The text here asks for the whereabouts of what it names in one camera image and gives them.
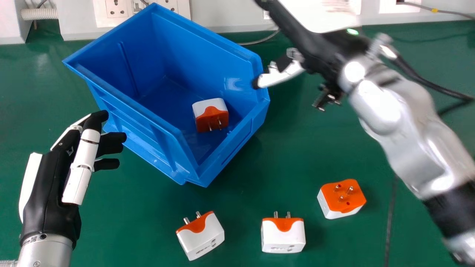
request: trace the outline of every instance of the robotic hand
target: robotic hand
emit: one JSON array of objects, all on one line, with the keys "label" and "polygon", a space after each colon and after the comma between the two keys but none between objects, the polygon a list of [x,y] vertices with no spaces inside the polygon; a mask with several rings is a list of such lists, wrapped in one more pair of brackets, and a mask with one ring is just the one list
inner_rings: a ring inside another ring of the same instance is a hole
[{"label": "robotic hand", "polygon": [[19,200],[21,252],[18,262],[4,266],[69,266],[92,172],[119,167],[118,159],[95,159],[122,152],[127,139],[125,133],[101,135],[108,117],[107,111],[89,114],[69,126],[50,152],[30,155]]},{"label": "robotic hand", "polygon": [[424,203],[457,263],[475,265],[475,164],[455,133],[437,115],[430,94],[389,69],[384,56],[413,80],[463,101],[467,95],[421,78],[390,45],[359,34],[347,1],[256,0],[295,48],[271,62],[253,81],[272,86],[300,73],[319,73],[323,91],[313,106],[348,96],[364,130],[380,143],[394,172]]}]

